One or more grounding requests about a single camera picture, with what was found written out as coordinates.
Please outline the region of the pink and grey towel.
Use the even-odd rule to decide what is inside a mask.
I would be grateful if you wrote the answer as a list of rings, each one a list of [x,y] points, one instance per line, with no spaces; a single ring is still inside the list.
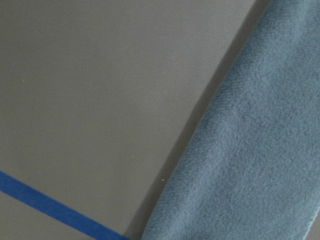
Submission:
[[[142,238],[304,240],[319,209],[320,3],[273,0]]]

